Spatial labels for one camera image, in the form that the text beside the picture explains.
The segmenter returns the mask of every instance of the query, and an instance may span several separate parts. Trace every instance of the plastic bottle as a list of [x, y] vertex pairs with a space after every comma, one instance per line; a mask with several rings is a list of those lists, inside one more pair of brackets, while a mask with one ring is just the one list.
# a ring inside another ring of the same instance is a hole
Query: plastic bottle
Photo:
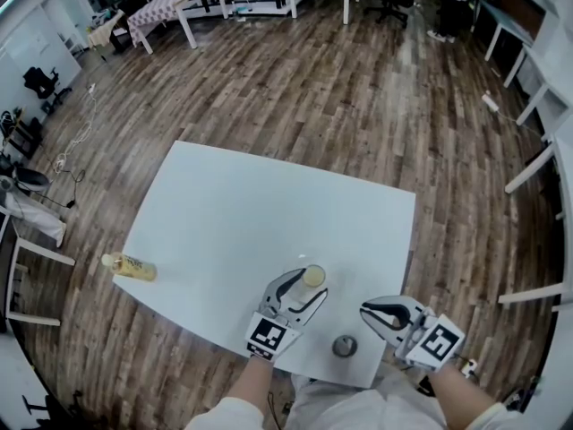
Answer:
[[134, 279], [152, 281], [158, 275], [158, 270], [154, 264], [142, 262], [126, 254], [113, 252], [104, 254], [101, 263], [108, 267], [114, 274]]

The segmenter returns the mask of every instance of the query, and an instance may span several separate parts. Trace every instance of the white sleeve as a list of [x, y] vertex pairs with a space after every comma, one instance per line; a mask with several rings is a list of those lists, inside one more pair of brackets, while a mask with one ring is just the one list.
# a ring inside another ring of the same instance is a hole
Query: white sleeve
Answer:
[[508, 411], [496, 403], [479, 416], [466, 430], [535, 430], [528, 418], [517, 411]]
[[262, 419], [256, 406], [227, 397], [208, 413], [195, 416], [185, 430], [262, 430]]

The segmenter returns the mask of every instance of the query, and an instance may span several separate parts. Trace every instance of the checkered tablecloth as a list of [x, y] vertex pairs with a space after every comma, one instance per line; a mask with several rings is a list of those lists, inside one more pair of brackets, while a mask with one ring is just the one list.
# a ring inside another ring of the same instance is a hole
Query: checkered tablecloth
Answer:
[[95, 47], [96, 45], [101, 45], [104, 47], [109, 43], [109, 37], [111, 37], [111, 32], [114, 30], [115, 25], [117, 22], [125, 16], [125, 13], [122, 10], [118, 10], [117, 14], [111, 18], [109, 21], [106, 21], [102, 25], [100, 25], [97, 29], [93, 30], [88, 34], [88, 41], [90, 43], [90, 47]]
[[186, 0], [151, 0], [128, 20], [133, 45], [145, 38], [160, 22], [177, 19], [176, 6]]

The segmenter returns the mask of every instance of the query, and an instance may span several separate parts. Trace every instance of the wooden floor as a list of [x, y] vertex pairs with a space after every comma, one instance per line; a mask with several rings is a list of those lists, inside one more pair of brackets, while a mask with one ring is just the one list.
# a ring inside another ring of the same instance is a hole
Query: wooden floor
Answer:
[[[82, 405], [111, 428], [182, 428], [218, 402], [244, 365], [137, 304], [99, 264], [104, 252], [122, 249], [175, 140], [415, 192], [405, 293], [467, 333], [462, 354], [479, 361], [491, 394], [501, 398], [535, 372], [551, 302], [504, 308], [496, 299], [559, 276], [540, 178], [512, 196], [503, 192], [542, 147], [535, 133], [490, 114], [480, 97], [489, 89], [508, 116], [524, 101], [503, 89], [483, 44], [468, 34], [453, 45], [429, 39], [420, 13], [402, 30], [395, 20], [376, 24], [354, 3], [343, 26], [341, 0], [309, 0], [299, 10], [297, 20], [194, 22], [196, 50], [175, 25], [150, 37], [153, 56], [138, 47], [109, 64], [84, 59], [73, 94], [47, 120], [46, 152], [30, 164], [45, 172], [47, 156], [89, 119], [85, 87], [97, 83], [93, 130], [67, 164], [86, 170], [77, 206], [44, 201], [63, 213], [62, 250], [77, 264], [23, 257], [32, 275], [21, 284], [21, 309], [62, 319], [59, 329], [23, 324], [25, 346], [63, 403], [79, 389]], [[48, 195], [68, 202], [72, 179], [58, 176]], [[287, 374], [277, 372], [273, 391], [279, 412], [292, 398]], [[269, 416], [265, 426], [272, 428]]]

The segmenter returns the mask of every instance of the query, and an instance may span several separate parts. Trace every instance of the person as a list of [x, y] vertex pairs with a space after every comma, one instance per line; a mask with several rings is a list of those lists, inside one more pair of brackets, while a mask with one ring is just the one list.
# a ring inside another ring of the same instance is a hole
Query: person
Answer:
[[442, 43], [453, 43], [458, 36], [461, 17], [467, 0], [442, 0], [440, 9], [440, 27], [438, 30], [428, 30], [428, 35]]
[[[260, 430], [273, 364], [253, 356], [220, 403], [192, 419], [185, 430]], [[293, 375], [295, 402], [285, 430], [443, 429], [527, 430], [523, 415], [468, 381], [451, 364], [429, 373], [436, 398], [414, 389], [406, 375], [382, 363], [371, 390]]]

